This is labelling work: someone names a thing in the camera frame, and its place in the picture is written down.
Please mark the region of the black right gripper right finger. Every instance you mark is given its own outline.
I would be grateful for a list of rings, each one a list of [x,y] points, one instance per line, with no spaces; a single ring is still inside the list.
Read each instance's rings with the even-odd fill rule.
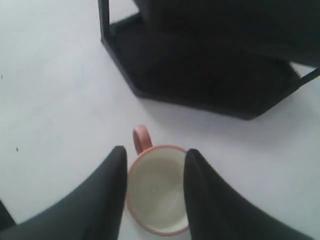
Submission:
[[[197,149],[185,156],[183,191],[193,240],[309,240],[235,191]]]

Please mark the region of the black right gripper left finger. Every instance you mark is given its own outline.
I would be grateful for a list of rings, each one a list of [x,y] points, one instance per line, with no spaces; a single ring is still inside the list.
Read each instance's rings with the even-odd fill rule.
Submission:
[[[116,146],[75,190],[11,228],[13,240],[116,240],[127,190],[127,152]]]

